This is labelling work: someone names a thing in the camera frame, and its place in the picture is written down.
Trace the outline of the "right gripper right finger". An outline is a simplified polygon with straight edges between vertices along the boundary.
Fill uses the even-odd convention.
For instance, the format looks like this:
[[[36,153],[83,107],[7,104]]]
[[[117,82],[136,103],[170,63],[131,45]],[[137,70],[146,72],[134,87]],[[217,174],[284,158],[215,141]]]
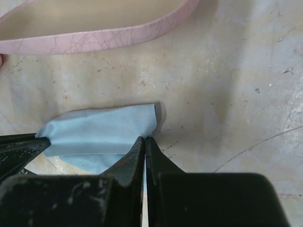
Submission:
[[[287,227],[269,180],[256,173],[186,173],[145,140],[151,227]]]

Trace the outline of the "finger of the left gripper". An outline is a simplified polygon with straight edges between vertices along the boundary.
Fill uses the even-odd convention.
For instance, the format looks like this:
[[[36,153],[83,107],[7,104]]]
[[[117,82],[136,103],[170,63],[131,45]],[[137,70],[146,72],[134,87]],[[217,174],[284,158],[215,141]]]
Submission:
[[[46,137],[34,133],[0,137],[0,180],[18,175],[25,166],[51,145]]]

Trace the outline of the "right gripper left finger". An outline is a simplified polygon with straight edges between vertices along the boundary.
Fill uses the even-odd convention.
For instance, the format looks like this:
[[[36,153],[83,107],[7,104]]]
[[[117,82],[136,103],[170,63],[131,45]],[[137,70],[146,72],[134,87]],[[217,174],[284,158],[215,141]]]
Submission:
[[[145,143],[99,175],[13,175],[0,185],[3,227],[139,227]]]

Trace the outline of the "light blue cleaning cloth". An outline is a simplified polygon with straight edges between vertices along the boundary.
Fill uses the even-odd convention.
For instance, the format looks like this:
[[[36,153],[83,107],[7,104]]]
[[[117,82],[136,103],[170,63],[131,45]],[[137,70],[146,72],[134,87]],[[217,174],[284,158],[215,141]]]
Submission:
[[[157,127],[155,105],[88,109],[65,113],[35,135],[48,138],[47,157],[92,174],[100,174],[121,159],[138,137],[151,136]]]

